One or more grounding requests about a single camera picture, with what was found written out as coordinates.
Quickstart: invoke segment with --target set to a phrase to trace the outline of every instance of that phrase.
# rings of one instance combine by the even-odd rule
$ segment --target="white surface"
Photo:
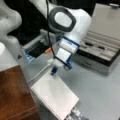
[[[39,100],[59,119],[64,120],[79,101],[56,74],[45,73],[32,87]]]
[[[18,63],[13,58],[11,53],[2,43],[0,43],[0,50],[1,50],[0,51],[0,71],[6,70],[18,65]]]
[[[3,43],[0,42],[0,55],[4,52],[5,46]]]
[[[62,12],[58,12],[55,15],[55,21],[64,27],[69,27],[72,23],[72,20]]]
[[[63,62],[66,63],[66,61],[69,59],[70,55],[71,55],[70,52],[68,52],[67,50],[60,47],[56,56],[59,59],[61,59]]]
[[[90,31],[120,39],[120,9],[96,5]]]

